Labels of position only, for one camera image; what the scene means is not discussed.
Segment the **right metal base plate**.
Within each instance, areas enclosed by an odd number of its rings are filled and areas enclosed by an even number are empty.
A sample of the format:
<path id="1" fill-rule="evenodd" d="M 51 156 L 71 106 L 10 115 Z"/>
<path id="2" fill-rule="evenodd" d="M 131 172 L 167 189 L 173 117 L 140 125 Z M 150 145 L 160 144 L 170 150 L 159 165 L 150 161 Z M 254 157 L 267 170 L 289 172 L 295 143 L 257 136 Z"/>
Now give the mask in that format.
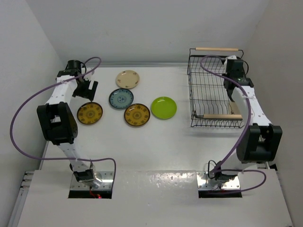
<path id="1" fill-rule="evenodd" d="M 196 172 L 197 186 L 199 191 L 235 191 L 239 190 L 240 181 L 237 175 L 223 175 L 215 178 L 208 176 L 208 172 Z"/>

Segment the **metal base plate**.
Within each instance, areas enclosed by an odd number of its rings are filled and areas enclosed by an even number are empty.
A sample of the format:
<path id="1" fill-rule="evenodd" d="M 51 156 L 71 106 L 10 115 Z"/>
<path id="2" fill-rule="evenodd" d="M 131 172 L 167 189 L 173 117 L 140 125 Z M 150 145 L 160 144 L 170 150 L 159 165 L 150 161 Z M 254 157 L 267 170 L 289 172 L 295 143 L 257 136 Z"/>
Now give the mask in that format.
<path id="1" fill-rule="evenodd" d="M 197 186 L 199 191 L 235 191 L 239 190 L 240 181 L 237 175 L 223 175 L 215 178 L 208 176 L 208 172 L 196 172 Z"/>
<path id="2" fill-rule="evenodd" d="M 114 172 L 112 171 L 100 171 L 97 174 L 97 177 L 101 180 L 99 185 L 93 186 L 93 190 L 111 190 Z M 75 176 L 71 177 L 70 190 L 81 191 L 81 190 L 89 190 L 89 187 L 81 182 L 77 182 Z"/>

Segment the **left yellow patterned plate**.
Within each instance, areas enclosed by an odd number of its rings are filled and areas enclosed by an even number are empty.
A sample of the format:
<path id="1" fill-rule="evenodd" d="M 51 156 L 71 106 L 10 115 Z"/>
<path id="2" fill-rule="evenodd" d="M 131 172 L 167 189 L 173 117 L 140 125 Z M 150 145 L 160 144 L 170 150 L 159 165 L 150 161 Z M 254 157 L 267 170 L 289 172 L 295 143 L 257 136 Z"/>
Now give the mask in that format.
<path id="1" fill-rule="evenodd" d="M 97 123 L 103 116 L 103 108 L 96 102 L 87 102 L 77 110 L 77 120 L 84 125 Z"/>

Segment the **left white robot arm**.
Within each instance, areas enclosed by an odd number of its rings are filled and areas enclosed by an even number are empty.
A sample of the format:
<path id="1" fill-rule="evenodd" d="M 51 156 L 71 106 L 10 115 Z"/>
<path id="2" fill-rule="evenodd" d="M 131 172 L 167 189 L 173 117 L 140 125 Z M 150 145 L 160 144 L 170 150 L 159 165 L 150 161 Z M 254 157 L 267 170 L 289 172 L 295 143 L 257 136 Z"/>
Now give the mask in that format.
<path id="1" fill-rule="evenodd" d="M 69 107 L 72 97 L 82 97 L 93 101 L 98 86 L 90 76 L 82 76 L 85 64 L 79 60 L 69 60 L 65 70 L 56 77 L 58 85 L 44 105 L 37 107 L 37 115 L 44 138 L 52 142 L 69 159 L 70 169 L 77 182 L 90 189 L 102 184 L 102 176 L 95 170 L 92 161 L 82 158 L 76 137 L 78 125 Z"/>

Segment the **blue patterned plate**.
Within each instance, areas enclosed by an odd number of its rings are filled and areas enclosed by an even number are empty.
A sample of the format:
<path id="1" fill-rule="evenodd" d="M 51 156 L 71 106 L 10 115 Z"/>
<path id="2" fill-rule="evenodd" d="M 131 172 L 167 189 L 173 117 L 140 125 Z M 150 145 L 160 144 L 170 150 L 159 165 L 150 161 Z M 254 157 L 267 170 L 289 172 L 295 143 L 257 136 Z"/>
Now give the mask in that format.
<path id="1" fill-rule="evenodd" d="M 115 109 L 126 109 L 134 101 L 133 93 L 126 88 L 119 88 L 111 92 L 109 95 L 109 104 Z"/>

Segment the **cream plate with flowers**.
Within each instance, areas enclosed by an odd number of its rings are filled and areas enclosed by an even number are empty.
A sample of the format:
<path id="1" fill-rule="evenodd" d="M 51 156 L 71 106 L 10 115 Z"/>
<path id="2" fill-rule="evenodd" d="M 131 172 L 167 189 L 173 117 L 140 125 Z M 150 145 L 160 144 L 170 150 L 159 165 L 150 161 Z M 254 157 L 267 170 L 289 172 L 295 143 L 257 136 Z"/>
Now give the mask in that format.
<path id="1" fill-rule="evenodd" d="M 234 103 L 230 104 L 230 112 L 231 112 L 231 114 L 241 115 L 237 105 L 234 105 Z"/>

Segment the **lime green plate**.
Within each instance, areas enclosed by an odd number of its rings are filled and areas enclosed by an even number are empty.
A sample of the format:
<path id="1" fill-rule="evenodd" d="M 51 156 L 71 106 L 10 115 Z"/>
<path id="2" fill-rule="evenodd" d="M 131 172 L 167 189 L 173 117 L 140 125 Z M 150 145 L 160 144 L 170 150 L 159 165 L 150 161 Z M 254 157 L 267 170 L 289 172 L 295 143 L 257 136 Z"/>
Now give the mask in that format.
<path id="1" fill-rule="evenodd" d="M 151 104 L 151 112 L 156 118 L 167 120 L 176 114 L 177 104 L 170 97 L 158 97 Z"/>

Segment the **middle yellow patterned plate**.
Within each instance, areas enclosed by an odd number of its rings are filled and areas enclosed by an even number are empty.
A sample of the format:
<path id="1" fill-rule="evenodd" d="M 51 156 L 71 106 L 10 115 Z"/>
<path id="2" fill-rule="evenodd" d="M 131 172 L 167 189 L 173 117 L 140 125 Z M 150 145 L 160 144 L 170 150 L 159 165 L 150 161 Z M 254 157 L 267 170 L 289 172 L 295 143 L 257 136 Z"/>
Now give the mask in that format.
<path id="1" fill-rule="evenodd" d="M 150 119 L 151 112 L 144 104 L 132 104 L 125 109 L 124 120 L 132 127 L 142 127 Z"/>

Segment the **yellow patterned plate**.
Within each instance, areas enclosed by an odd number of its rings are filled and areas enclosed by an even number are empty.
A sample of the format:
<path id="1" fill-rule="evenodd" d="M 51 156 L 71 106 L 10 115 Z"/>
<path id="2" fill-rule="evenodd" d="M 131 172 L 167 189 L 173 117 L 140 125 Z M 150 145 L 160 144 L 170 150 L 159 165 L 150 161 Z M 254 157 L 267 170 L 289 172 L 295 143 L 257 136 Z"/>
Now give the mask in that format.
<path id="1" fill-rule="evenodd" d="M 125 109 L 124 120 L 132 127 L 142 127 L 150 119 L 151 112 L 144 104 L 132 104 Z"/>
<path id="2" fill-rule="evenodd" d="M 97 123 L 103 116 L 103 108 L 96 102 L 87 102 L 77 110 L 77 120 L 84 125 Z"/>

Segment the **beige floral plate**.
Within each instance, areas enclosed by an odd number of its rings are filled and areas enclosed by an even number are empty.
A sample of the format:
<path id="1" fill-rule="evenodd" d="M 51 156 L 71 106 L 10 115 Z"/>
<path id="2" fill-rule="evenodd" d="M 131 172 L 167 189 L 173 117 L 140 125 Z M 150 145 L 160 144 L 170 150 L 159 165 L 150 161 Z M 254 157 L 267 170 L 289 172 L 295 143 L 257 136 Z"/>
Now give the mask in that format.
<path id="1" fill-rule="evenodd" d="M 132 89 L 139 84 L 140 76 L 133 70 L 120 72 L 116 77 L 116 84 L 120 88 Z"/>

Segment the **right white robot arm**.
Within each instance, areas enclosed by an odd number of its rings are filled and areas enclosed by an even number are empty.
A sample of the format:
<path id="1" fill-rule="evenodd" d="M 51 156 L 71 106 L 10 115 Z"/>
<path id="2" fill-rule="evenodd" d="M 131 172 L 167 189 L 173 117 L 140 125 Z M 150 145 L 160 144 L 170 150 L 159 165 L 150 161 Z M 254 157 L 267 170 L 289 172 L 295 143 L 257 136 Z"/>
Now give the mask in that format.
<path id="1" fill-rule="evenodd" d="M 264 114 L 255 94 L 254 84 L 246 76 L 243 60 L 236 56 L 220 58 L 224 72 L 223 85 L 230 101 L 237 105 L 245 124 L 243 132 L 229 153 L 209 170 L 210 183 L 221 186 L 251 166 L 275 159 L 282 128 L 273 125 Z"/>

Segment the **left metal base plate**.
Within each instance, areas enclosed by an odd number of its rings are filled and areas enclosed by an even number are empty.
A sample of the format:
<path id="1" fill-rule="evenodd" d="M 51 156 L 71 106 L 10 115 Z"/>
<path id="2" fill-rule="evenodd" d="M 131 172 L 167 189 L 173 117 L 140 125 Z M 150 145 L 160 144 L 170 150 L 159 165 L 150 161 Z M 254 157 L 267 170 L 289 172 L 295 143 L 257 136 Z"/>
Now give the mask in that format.
<path id="1" fill-rule="evenodd" d="M 112 171 L 100 171 L 97 174 L 97 177 L 101 180 L 99 185 L 93 186 L 93 190 L 111 190 L 114 172 Z M 89 190 L 89 187 L 81 182 L 77 182 L 75 176 L 71 177 L 70 190 L 81 191 L 81 190 Z"/>

